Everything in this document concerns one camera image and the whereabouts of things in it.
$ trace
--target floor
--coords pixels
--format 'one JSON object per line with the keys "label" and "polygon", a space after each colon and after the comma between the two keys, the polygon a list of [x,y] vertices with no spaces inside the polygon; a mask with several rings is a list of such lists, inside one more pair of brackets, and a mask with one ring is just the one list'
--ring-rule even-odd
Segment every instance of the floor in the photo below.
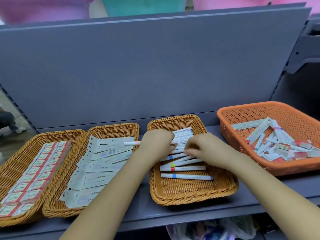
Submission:
{"label": "floor", "polygon": [[21,116],[19,111],[12,105],[12,103],[1,90],[0,107],[4,111],[8,111],[14,115],[16,124],[18,126],[23,126],[27,129],[25,132],[20,134],[11,132],[8,127],[0,129],[0,133],[4,134],[4,137],[0,138],[0,152],[2,153],[2,157],[0,157],[1,166],[37,133],[30,127],[27,121]]}

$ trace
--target teal plastic bin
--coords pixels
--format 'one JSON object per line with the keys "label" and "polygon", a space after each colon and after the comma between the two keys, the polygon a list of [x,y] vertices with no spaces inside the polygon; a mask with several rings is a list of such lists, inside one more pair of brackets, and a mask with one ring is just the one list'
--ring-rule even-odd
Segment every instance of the teal plastic bin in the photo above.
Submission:
{"label": "teal plastic bin", "polygon": [[109,17],[183,12],[187,0],[102,0]]}

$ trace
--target forearm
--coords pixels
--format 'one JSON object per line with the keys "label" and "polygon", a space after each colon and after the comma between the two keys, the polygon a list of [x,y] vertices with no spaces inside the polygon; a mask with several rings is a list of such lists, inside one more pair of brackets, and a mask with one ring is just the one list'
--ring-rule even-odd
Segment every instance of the forearm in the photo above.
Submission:
{"label": "forearm", "polygon": [[77,217],[60,240],[112,240],[150,165],[136,151],[122,169]]}
{"label": "forearm", "polygon": [[242,154],[234,173],[254,194],[289,240],[320,237],[320,209]]}

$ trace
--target wicker basket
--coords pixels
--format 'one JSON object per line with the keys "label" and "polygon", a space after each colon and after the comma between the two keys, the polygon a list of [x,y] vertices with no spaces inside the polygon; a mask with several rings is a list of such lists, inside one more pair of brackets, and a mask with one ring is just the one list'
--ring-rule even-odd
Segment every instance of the wicker basket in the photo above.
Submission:
{"label": "wicker basket", "polygon": [[69,158],[63,162],[65,166],[64,171],[59,171],[54,178],[55,182],[50,189],[49,195],[42,208],[42,212],[47,217],[70,217],[79,215],[85,207],[67,208],[63,201],[59,198],[62,192],[67,187],[70,177],[76,165],[81,157],[86,153],[87,145],[89,143],[90,136],[97,137],[98,139],[103,138],[115,138],[115,137],[132,137],[134,136],[135,141],[139,138],[139,125],[136,123],[126,124],[115,124],[115,125],[104,125],[96,126],[89,129],[86,136],[82,138],[79,153],[76,157]]}
{"label": "wicker basket", "polygon": [[[320,169],[320,157],[284,162],[268,161],[254,153],[244,141],[255,128],[241,129],[236,132],[231,126],[270,117],[277,120],[278,124],[295,140],[309,139],[314,146],[319,147],[320,122],[301,111],[287,104],[272,101],[225,107],[219,109],[217,114],[221,121],[221,133],[226,141],[234,149],[251,157],[274,176]],[[271,128],[268,128],[265,133],[268,136],[272,131]]]}
{"label": "wicker basket", "polygon": [[[150,121],[147,129],[165,129],[176,131],[191,127],[195,134],[207,133],[198,116],[183,115]],[[182,205],[212,198],[234,194],[239,187],[238,179],[227,170],[206,165],[206,171],[188,171],[184,174],[211,175],[213,181],[161,178],[160,166],[166,162],[158,162],[150,170],[150,193],[152,199],[160,205]]]}
{"label": "wicker basket", "polygon": [[[79,142],[82,137],[84,138],[85,134],[85,131],[82,129],[48,132],[36,135],[27,141],[20,150],[18,150],[2,167],[0,167],[0,201],[22,176],[23,172],[30,165],[44,143],[71,141],[72,148],[65,159],[66,161],[70,161],[78,155]],[[62,165],[57,174],[64,171],[65,168]],[[51,185],[53,185],[53,182],[46,187],[40,199],[25,214],[18,215],[16,217],[0,218],[0,227],[34,222],[43,217],[41,207],[48,195],[48,192],[50,191]]]}

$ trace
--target dark pants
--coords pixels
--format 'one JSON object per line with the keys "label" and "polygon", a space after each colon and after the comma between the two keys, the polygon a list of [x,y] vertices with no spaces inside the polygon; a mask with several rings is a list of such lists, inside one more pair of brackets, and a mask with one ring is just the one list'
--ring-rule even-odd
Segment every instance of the dark pants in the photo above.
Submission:
{"label": "dark pants", "polygon": [[6,111],[0,112],[0,129],[7,126],[9,126],[12,131],[16,131],[18,129],[12,113]]}

